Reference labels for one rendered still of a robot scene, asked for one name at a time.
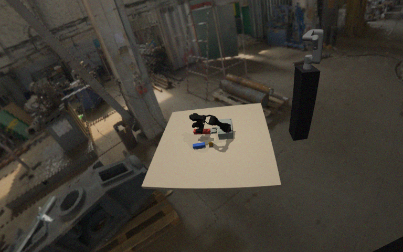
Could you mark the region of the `blue bar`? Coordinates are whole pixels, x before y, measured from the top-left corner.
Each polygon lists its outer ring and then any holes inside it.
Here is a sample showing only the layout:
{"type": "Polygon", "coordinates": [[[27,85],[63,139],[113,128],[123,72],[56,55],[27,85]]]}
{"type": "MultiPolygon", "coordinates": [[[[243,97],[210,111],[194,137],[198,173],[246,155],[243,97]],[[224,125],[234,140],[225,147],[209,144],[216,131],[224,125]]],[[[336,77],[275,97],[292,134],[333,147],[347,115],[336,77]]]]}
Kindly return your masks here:
{"type": "Polygon", "coordinates": [[[198,148],[205,148],[205,143],[195,143],[193,144],[193,149],[198,149],[198,148]]]}

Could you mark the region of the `red block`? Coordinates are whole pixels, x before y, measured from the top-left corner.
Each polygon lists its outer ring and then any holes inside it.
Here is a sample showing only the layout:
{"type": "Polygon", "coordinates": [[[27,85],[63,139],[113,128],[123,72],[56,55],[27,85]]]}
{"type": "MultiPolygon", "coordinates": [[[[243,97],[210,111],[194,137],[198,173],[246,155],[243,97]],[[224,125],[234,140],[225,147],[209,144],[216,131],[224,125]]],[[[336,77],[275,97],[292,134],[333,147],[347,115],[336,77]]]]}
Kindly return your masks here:
{"type": "MultiPolygon", "coordinates": [[[[194,134],[201,134],[201,133],[196,133],[196,129],[194,129],[193,131],[194,134]]],[[[203,129],[203,133],[202,134],[210,134],[210,129],[203,129]]]]}

